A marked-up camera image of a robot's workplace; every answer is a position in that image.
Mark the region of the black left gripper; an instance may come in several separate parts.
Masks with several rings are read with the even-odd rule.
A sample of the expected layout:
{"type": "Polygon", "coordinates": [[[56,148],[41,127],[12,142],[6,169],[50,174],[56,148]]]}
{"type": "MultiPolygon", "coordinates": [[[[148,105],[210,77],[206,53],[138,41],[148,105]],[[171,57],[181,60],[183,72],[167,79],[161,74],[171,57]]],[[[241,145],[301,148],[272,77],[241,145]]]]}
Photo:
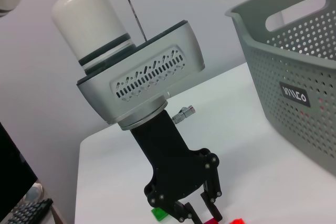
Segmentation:
{"type": "Polygon", "coordinates": [[[222,196],[219,182],[219,158],[206,148],[192,151],[184,142],[169,114],[164,110],[148,122],[131,130],[133,137],[153,168],[153,176],[144,193],[153,207],[170,207],[170,215],[180,223],[191,219],[202,224],[192,205],[178,200],[196,191],[216,221],[223,219],[215,206],[222,196]]]}

